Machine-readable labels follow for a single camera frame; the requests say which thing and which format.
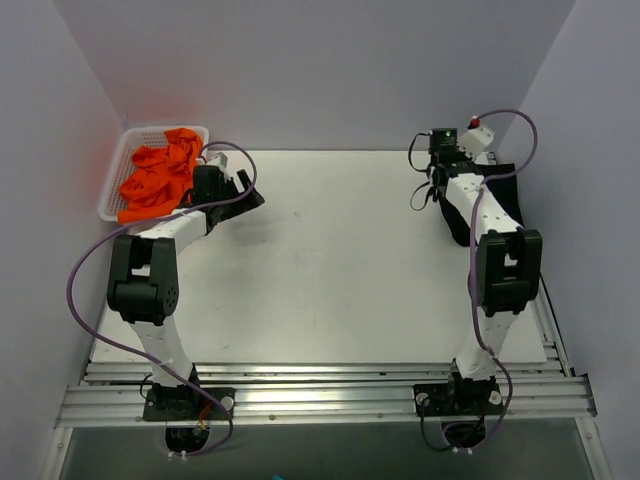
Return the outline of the black t-shirt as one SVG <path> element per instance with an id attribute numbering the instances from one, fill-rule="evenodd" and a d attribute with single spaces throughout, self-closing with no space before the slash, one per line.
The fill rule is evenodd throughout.
<path id="1" fill-rule="evenodd" d="M 441 213 L 454 241 L 470 246 L 470 221 L 472 207 L 482 180 L 490 176 L 508 175 L 507 178 L 490 180 L 477 215 L 475 239 L 493 227 L 500 233 L 516 231 L 524 222 L 518 202 L 517 181 L 511 173 L 513 164 L 481 165 L 474 162 L 458 162 L 436 170 L 434 201 L 440 204 Z"/>

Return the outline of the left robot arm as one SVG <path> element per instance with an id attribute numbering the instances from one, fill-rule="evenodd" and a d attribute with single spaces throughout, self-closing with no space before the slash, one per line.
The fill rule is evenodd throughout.
<path id="1" fill-rule="evenodd" d="M 195 169 L 193 186 L 171 211 L 172 220 L 122 234 L 112 244 L 107 304 L 137 335 L 151 357 L 153 387 L 167 393 L 165 405 L 179 419 L 194 417 L 202 405 L 197 371 L 180 339 L 174 314 L 180 297 L 178 255 L 220 223 L 254 210 L 265 198 L 244 170 L 239 190 L 219 166 Z"/>

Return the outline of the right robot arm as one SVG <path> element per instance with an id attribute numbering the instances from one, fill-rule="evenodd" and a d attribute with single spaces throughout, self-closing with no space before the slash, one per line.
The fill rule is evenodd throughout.
<path id="1" fill-rule="evenodd" d="M 509 329 L 537 296 L 542 237 L 507 212 L 490 190 L 492 175 L 476 162 L 491 130 L 478 126 L 459 137 L 455 128 L 436 128 L 428 137 L 430 180 L 470 236 L 471 332 L 454 359 L 455 380 L 443 390 L 447 406 L 464 413 L 495 381 Z"/>

